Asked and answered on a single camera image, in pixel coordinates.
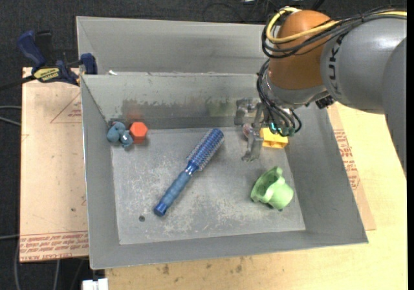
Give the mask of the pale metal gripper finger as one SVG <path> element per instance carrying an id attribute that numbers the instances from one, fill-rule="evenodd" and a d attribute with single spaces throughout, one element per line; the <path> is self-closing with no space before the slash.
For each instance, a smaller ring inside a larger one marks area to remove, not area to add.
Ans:
<path id="1" fill-rule="evenodd" d="M 253 122 L 256 114 L 256 103 L 252 98 L 242 98 L 236 101 L 234 125 L 242 126 Z"/>
<path id="2" fill-rule="evenodd" d="M 246 153 L 242 156 L 244 162 L 252 162 L 259 158 L 263 147 L 263 138 L 259 134 L 249 133 Z"/>

